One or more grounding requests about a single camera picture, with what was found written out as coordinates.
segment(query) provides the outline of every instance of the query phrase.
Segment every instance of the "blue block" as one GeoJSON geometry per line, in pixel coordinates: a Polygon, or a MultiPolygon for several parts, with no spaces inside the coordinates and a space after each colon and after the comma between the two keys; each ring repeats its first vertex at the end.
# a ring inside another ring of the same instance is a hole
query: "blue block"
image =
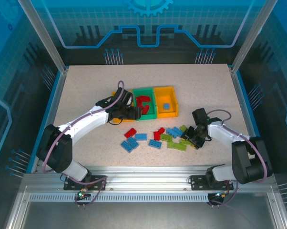
{"type": "Polygon", "coordinates": [[[177,136],[179,136],[179,137],[181,137],[183,134],[183,132],[179,128],[177,128],[176,126],[173,127],[173,131],[177,132],[177,136]]]}
{"type": "Polygon", "coordinates": [[[177,132],[175,132],[173,129],[170,129],[170,128],[167,128],[166,133],[167,133],[168,135],[171,135],[173,138],[176,138],[177,135],[178,135],[177,132]]]}
{"type": "Polygon", "coordinates": [[[121,146],[122,146],[126,151],[128,151],[129,153],[133,150],[133,147],[132,147],[129,143],[127,143],[126,141],[123,141],[123,142],[121,143],[121,146]]]}
{"type": "Polygon", "coordinates": [[[147,134],[135,134],[136,141],[145,141],[147,140],[147,134]]]}
{"type": "Polygon", "coordinates": [[[133,149],[136,149],[139,146],[139,144],[132,137],[129,137],[127,141],[133,147],[133,149]]]}
{"type": "Polygon", "coordinates": [[[162,143],[159,141],[154,141],[153,139],[150,140],[149,146],[160,149],[162,146],[162,143]]]}
{"type": "Polygon", "coordinates": [[[164,104],[164,110],[169,110],[170,109],[170,104],[164,104]]]}

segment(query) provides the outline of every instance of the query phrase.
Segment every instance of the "metal bracket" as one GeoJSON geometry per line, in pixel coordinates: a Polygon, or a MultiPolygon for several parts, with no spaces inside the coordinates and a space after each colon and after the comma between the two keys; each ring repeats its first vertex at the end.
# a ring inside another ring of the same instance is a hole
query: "metal bracket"
{"type": "MultiPolygon", "coordinates": [[[[192,191],[226,191],[227,186],[224,182],[219,182],[214,185],[214,187],[210,187],[208,185],[207,179],[205,176],[190,176],[189,183],[191,184],[192,191]]],[[[231,183],[229,186],[229,191],[234,190],[234,185],[231,183]]]]}
{"type": "MultiPolygon", "coordinates": [[[[98,180],[98,179],[101,179],[103,177],[104,176],[94,176],[94,175],[92,175],[91,181],[98,180]]],[[[103,182],[103,180],[97,182],[93,186],[90,186],[88,188],[88,190],[89,191],[98,191],[101,188],[102,182],[103,182]]],[[[84,185],[77,184],[77,183],[73,182],[72,180],[70,180],[67,177],[65,178],[65,184],[64,184],[64,188],[63,188],[64,190],[80,191],[82,188],[84,188],[84,185]]]]}

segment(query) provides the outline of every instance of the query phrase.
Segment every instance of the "green lego brick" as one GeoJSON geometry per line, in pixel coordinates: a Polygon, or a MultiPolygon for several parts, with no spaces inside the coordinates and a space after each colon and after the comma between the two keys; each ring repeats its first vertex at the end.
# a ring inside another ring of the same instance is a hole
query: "green lego brick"
{"type": "Polygon", "coordinates": [[[186,129],[187,129],[187,127],[186,127],[185,125],[180,126],[180,130],[181,130],[181,131],[184,132],[186,129]]]}
{"type": "Polygon", "coordinates": [[[168,149],[173,149],[174,142],[167,142],[167,148],[168,149]]]}
{"type": "Polygon", "coordinates": [[[166,135],[166,134],[161,134],[161,141],[172,142],[172,136],[166,135]]]}
{"type": "Polygon", "coordinates": [[[187,146],[180,143],[174,143],[173,148],[181,151],[186,151],[187,146]]]}
{"type": "Polygon", "coordinates": [[[181,140],[180,140],[180,144],[183,144],[183,145],[191,145],[191,142],[189,142],[188,140],[181,139],[181,140]]]}

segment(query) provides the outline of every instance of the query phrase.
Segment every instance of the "robotic arm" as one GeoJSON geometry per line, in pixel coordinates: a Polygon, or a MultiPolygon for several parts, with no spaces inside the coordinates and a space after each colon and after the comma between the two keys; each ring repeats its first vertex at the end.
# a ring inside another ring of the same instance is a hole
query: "robotic arm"
{"type": "Polygon", "coordinates": [[[82,183],[91,181],[90,171],[73,160],[73,145],[94,128],[114,118],[139,119],[142,111],[132,107],[133,94],[119,87],[114,97],[100,100],[91,110],[79,118],[59,127],[45,128],[38,148],[37,157],[57,173],[82,183]]]}
{"type": "Polygon", "coordinates": [[[266,147],[260,137],[249,137],[231,129],[219,118],[210,118],[204,108],[192,112],[196,128],[189,127],[182,138],[189,140],[196,149],[213,138],[223,143],[232,152],[232,164],[211,167],[206,178],[209,186],[237,180],[241,184],[269,177],[273,173],[266,147]]]}

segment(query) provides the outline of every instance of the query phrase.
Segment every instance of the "enclosure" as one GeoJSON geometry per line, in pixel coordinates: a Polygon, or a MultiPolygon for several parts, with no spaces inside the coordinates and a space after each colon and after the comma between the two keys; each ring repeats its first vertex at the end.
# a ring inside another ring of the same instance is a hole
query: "enclosure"
{"type": "Polygon", "coordinates": [[[0,0],[0,229],[75,227],[287,229],[287,0],[0,0]],[[149,108],[74,145],[75,161],[108,177],[78,209],[79,190],[43,173],[42,134],[114,96],[119,80],[131,106],[148,96],[149,108]],[[219,209],[207,203],[220,190],[189,179],[231,163],[221,141],[149,144],[161,127],[195,126],[202,107],[260,136],[273,167],[219,209]],[[131,128],[148,139],[128,153],[131,128]]]}

